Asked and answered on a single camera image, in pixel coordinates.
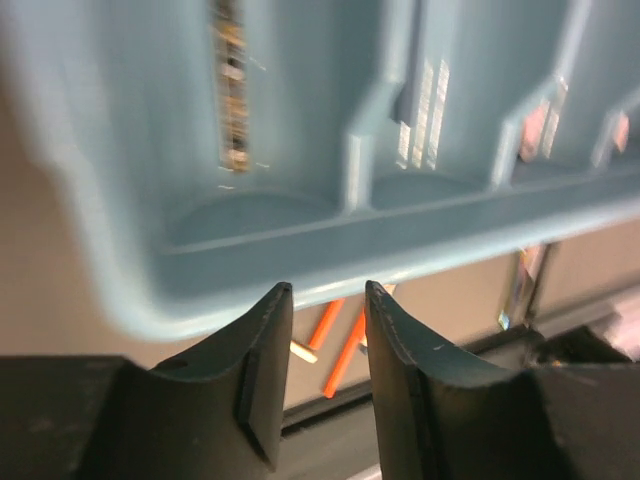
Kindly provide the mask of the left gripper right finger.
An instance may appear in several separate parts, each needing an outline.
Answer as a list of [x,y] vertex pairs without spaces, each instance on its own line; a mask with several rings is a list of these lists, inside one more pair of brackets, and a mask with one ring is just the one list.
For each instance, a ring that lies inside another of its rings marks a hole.
[[639,367],[510,370],[451,343],[377,282],[365,288],[386,479],[635,479]]

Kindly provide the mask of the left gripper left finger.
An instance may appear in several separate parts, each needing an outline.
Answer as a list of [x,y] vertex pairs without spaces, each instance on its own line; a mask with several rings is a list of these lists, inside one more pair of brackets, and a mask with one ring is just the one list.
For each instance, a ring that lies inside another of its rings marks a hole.
[[117,372],[80,479],[265,479],[276,469],[293,321],[290,284],[145,370]]

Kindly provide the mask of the blue plastic cutlery tray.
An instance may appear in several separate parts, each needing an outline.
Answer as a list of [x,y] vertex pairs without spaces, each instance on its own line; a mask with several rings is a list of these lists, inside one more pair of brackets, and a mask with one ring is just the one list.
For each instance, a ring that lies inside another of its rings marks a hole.
[[[274,284],[298,308],[636,216],[635,1],[240,1],[249,170],[222,164],[210,1],[5,1],[31,157],[79,231],[107,319],[212,332]],[[411,72],[450,80],[435,170],[396,164]],[[525,100],[562,75],[551,157]]]

